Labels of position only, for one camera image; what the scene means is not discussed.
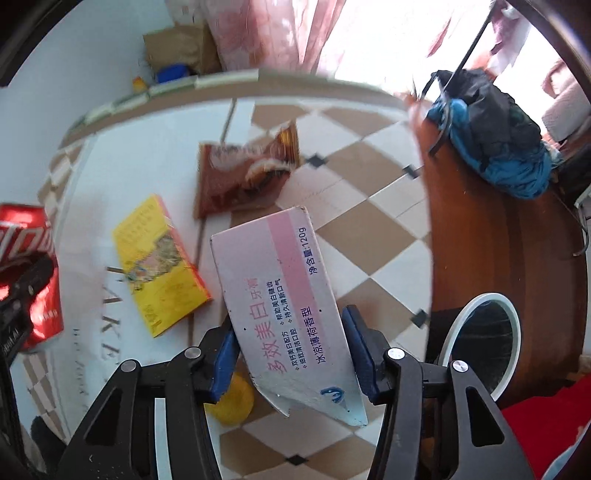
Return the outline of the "pink white toothpaste box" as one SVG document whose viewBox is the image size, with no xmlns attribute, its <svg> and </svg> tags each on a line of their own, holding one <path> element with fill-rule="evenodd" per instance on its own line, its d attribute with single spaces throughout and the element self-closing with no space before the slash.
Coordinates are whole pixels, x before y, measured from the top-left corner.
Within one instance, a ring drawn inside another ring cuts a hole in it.
<svg viewBox="0 0 591 480">
<path fill-rule="evenodd" d="M 366 425 L 346 333 L 308 210 L 293 207 L 211 237 L 249 375 L 283 415 L 308 407 Z"/>
</svg>

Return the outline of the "blue and black clothes pile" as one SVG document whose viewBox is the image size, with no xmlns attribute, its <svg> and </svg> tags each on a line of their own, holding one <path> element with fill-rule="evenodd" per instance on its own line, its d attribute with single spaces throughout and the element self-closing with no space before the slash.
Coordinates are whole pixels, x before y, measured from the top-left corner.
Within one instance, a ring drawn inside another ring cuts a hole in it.
<svg viewBox="0 0 591 480">
<path fill-rule="evenodd" d="M 551 154 L 541 129 L 482 69 L 438 70 L 443 88 L 428 111 L 443 139 L 498 190 L 522 200 L 541 196 L 550 184 Z"/>
</svg>

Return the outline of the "white round trash bin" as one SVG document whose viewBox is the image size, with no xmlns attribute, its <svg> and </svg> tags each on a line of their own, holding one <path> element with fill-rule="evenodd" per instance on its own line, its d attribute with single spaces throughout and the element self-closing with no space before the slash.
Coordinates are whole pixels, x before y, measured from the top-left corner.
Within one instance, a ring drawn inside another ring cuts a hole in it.
<svg viewBox="0 0 591 480">
<path fill-rule="evenodd" d="M 465 362 L 498 400 L 517 368 L 522 344 L 518 312 L 501 293 L 484 293 L 460 311 L 444 340 L 437 364 Z"/>
</svg>

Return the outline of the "yellow snack box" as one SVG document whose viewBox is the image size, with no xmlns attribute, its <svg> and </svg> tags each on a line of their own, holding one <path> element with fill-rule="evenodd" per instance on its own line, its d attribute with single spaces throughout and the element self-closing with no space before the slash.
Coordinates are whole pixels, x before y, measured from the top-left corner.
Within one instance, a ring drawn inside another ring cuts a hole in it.
<svg viewBox="0 0 591 480">
<path fill-rule="evenodd" d="M 113 230 L 131 296 L 152 337 L 211 302 L 162 199 L 152 195 Z"/>
</svg>

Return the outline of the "blue lid jar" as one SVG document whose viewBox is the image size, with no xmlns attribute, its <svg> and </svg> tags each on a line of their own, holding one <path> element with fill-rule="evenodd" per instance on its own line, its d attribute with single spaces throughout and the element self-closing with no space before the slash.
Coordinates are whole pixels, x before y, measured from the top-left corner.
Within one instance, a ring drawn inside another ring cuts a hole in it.
<svg viewBox="0 0 591 480">
<path fill-rule="evenodd" d="M 176 81 L 185 77 L 190 77 L 190 69 L 185 64 L 173 64 L 156 72 L 156 82 L 158 84 Z"/>
</svg>

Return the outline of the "yellow round fruit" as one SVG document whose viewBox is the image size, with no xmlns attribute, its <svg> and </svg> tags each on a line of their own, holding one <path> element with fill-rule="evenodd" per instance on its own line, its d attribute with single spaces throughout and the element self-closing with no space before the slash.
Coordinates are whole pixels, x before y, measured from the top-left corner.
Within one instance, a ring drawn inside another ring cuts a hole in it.
<svg viewBox="0 0 591 480">
<path fill-rule="evenodd" d="M 226 427 L 239 426 L 252 413 L 254 389 L 242 375 L 232 375 L 228 390 L 215 404 L 206 404 L 205 411 Z"/>
</svg>

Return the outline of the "brown snack bag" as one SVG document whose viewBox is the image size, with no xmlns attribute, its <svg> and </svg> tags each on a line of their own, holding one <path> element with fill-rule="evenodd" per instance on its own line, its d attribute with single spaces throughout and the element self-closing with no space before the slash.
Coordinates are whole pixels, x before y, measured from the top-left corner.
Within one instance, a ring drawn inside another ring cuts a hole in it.
<svg viewBox="0 0 591 480">
<path fill-rule="evenodd" d="M 294 121 L 264 144 L 202 143 L 193 217 L 270 207 L 300 166 Z"/>
</svg>

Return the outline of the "red blanket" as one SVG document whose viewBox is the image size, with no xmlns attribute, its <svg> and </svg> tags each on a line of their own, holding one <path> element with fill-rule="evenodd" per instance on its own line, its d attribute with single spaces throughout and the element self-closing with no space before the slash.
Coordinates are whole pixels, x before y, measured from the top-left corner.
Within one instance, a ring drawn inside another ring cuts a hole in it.
<svg viewBox="0 0 591 480">
<path fill-rule="evenodd" d="M 535 396 L 502 410 L 535 479 L 578 440 L 590 422 L 590 383 L 582 379 L 553 396 Z"/>
</svg>

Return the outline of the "red cola can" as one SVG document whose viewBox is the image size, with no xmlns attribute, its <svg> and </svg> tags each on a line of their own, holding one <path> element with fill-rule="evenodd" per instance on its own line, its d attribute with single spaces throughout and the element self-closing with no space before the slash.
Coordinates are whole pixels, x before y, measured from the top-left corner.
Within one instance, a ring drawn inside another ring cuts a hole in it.
<svg viewBox="0 0 591 480">
<path fill-rule="evenodd" d="M 1 205 L 1 348 L 12 358 L 64 328 L 52 225 L 40 206 Z"/>
</svg>

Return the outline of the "pink floral curtain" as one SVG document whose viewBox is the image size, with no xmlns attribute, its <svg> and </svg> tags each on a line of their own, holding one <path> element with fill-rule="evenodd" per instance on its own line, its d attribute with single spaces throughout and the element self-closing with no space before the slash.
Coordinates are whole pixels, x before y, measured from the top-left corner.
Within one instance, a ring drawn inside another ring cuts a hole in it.
<svg viewBox="0 0 591 480">
<path fill-rule="evenodd" d="M 315 73 L 346 3 L 327 1 L 167 1 L 172 21 L 207 26 L 225 70 Z"/>
</svg>

